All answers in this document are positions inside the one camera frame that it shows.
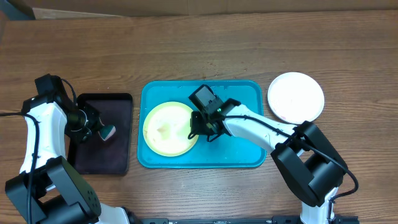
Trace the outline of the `green sponge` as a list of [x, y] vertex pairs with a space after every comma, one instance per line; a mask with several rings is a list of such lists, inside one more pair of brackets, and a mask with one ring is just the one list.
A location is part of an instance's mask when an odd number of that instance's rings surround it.
[[116, 128], [113, 125], [106, 125], [99, 129], [99, 136], [103, 141], [107, 141], [116, 132]]

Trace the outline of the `yellow green plate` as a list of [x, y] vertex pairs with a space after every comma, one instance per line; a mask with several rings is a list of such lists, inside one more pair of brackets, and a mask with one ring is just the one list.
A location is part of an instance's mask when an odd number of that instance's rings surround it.
[[192, 112], [191, 107], [176, 101], [157, 105], [144, 120], [143, 137], [148, 147], [165, 157], [188, 152], [198, 141], [198, 136], [188, 138]]

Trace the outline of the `white plate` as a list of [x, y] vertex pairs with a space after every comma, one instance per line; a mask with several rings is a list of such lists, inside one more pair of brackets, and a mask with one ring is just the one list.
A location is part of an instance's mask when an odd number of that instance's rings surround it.
[[301, 124], [314, 121], [321, 115], [325, 96], [312, 77], [300, 72], [287, 72], [271, 82], [267, 102], [271, 111], [282, 121]]

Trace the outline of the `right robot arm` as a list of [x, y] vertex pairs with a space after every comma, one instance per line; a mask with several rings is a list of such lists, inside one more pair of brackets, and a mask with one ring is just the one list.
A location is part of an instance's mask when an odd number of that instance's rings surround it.
[[320, 129], [309, 121], [295, 126], [251, 111], [234, 99], [223, 101], [207, 85], [189, 97], [192, 113], [189, 138], [209, 142], [222, 135], [248, 140], [270, 153], [292, 193], [301, 201], [301, 223], [334, 223], [333, 202], [348, 172], [346, 162]]

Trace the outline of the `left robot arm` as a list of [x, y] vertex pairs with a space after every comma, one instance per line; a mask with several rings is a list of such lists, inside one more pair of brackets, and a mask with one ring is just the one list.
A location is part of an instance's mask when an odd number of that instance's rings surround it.
[[93, 134], [107, 141], [115, 132], [97, 109], [70, 99], [56, 75], [35, 79], [37, 96], [18, 112], [27, 123], [27, 148], [19, 175], [5, 192], [27, 223], [137, 223], [124, 207], [101, 203], [94, 189], [66, 160], [65, 137], [79, 144]]

